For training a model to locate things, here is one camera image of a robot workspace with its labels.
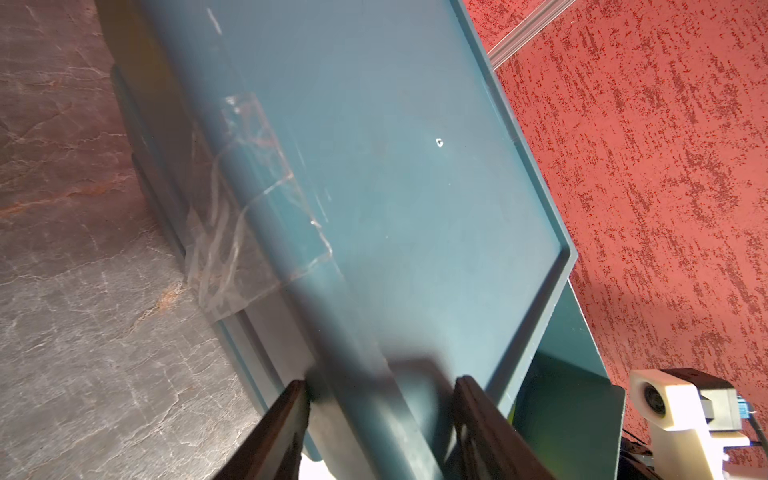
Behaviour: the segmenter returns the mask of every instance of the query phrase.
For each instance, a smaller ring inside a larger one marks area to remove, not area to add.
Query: clear tape
[[[227,97],[217,113],[225,146],[213,156],[193,129],[186,191],[187,283],[211,322],[333,257],[255,96]]]

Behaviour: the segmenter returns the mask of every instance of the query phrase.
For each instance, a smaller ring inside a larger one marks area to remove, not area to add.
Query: red textured wall
[[[692,366],[768,424],[768,2],[577,0],[498,76],[613,381]]]
[[[540,4],[541,0],[464,0],[486,51]]]

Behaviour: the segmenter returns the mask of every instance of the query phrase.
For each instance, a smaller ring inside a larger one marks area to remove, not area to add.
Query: stone countertop
[[[95,7],[0,26],[0,472],[206,478],[258,415],[139,190]]]

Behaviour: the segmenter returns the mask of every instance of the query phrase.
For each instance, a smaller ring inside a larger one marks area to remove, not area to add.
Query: blue connector
[[[739,417],[742,419],[748,419],[750,417],[752,406],[741,395],[737,395],[736,398],[739,402]]]

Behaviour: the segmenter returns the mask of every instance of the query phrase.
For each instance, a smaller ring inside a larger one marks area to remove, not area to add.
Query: small hole
[[[645,397],[645,402],[654,413],[661,416],[667,414],[667,406],[664,405],[664,398],[662,398],[659,391],[656,390],[656,387],[652,386],[650,383],[646,384],[643,396]]]

